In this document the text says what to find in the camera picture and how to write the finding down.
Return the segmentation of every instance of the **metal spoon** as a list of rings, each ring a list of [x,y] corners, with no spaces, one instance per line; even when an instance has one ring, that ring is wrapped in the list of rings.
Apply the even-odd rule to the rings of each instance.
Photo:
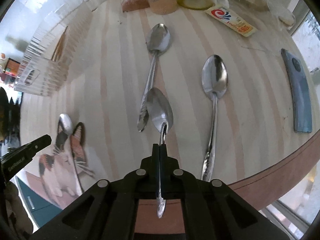
[[[218,55],[211,55],[204,63],[202,70],[202,87],[207,97],[213,102],[212,123],[209,144],[204,156],[201,179],[210,181],[216,152],[218,99],[227,91],[228,73]]]
[[[155,127],[160,132],[160,143],[164,144],[165,136],[173,125],[173,113],[171,106],[158,88],[152,88],[147,95],[148,113]],[[157,214],[161,218],[165,209],[165,200],[161,197],[161,177],[159,174],[159,197],[157,198]]]
[[[144,88],[144,92],[141,100],[140,112],[139,112],[138,123],[137,123],[139,132],[143,131],[148,121],[148,111],[146,106],[147,93],[153,87],[154,75],[156,70],[156,58],[162,53],[164,53],[169,47],[170,33],[168,28],[163,23],[157,24],[148,33],[146,37],[146,42],[147,42],[147,48],[149,52],[153,54],[153,58],[151,62],[147,83]]]
[[[72,134],[72,121],[70,119],[70,116],[66,113],[59,115],[59,121],[62,123],[64,128],[64,133],[68,136]]]

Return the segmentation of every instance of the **wooden table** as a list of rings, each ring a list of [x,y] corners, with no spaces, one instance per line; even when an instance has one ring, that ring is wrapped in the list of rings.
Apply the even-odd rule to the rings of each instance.
[[[174,126],[166,138],[168,154],[200,178],[208,143],[212,102],[201,85],[207,57],[218,54],[229,76],[218,103],[218,131],[212,178],[233,183],[278,163],[320,128],[320,111],[309,71],[286,30],[277,30],[249,13],[241,16],[260,31],[244,38],[202,11],[179,8],[155,15],[149,8],[122,13],[121,0],[93,12],[84,49],[77,52],[66,84],[52,98],[25,94],[21,110],[22,144],[48,133],[53,143],[60,113],[86,129],[85,152],[96,179],[121,179],[151,155],[159,132],[149,121],[137,130],[141,96],[151,57],[145,36],[165,23],[172,36],[160,56],[155,87],[168,98]],[[298,56],[307,74],[313,132],[293,131],[292,96],[280,49]],[[51,154],[52,148],[38,153]],[[37,176],[37,158],[26,171]],[[84,189],[94,181],[81,178]]]

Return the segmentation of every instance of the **logo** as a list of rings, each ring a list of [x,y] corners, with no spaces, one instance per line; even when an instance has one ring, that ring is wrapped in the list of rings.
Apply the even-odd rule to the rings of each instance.
[[[9,167],[9,171],[12,171],[15,167],[17,167],[20,163],[22,163],[25,160],[24,157],[22,157],[20,160],[18,160],[17,162],[15,162],[11,167]]]
[[[231,15],[227,10],[224,11],[222,9],[216,9],[216,10],[212,10],[211,13],[213,16],[217,17],[218,19],[229,21],[231,18]]]

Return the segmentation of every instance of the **spoon handle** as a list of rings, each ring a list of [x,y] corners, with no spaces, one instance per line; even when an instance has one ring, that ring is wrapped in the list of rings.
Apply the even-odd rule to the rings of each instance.
[[[167,123],[163,123],[162,127],[161,127],[161,132],[160,132],[160,143],[159,143],[160,146],[165,143],[165,136],[167,135],[167,132],[168,132],[167,129],[168,129],[168,124]],[[166,200],[163,199],[162,196],[161,196],[161,172],[160,172],[160,167],[159,167],[159,197],[157,197],[157,215],[158,215],[158,218],[162,218],[162,215],[163,215],[164,209],[165,209],[165,203],[166,203]]]
[[[148,118],[149,118],[149,114],[147,111],[147,94],[148,94],[149,90],[153,87],[157,57],[158,57],[158,51],[156,50],[153,53],[153,58],[152,58],[152,62],[151,62],[151,67],[150,67],[147,83],[144,88],[144,92],[143,92],[142,99],[141,99],[140,112],[139,112],[138,123],[137,123],[137,127],[138,127],[139,132],[143,131],[143,129],[145,128],[145,126],[147,124]]]
[[[218,117],[218,104],[217,104],[217,95],[213,93],[212,96],[213,108],[212,108],[212,119],[211,119],[211,133],[209,138],[209,144],[207,152],[204,156],[204,162],[202,167],[201,179],[204,181],[210,181],[214,159],[216,155],[216,139],[217,139],[217,117]]]

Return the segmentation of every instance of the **food package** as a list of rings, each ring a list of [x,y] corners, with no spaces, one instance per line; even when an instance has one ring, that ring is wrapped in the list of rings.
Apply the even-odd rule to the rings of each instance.
[[[257,31],[255,27],[223,5],[216,4],[205,12],[244,37],[248,37]]]

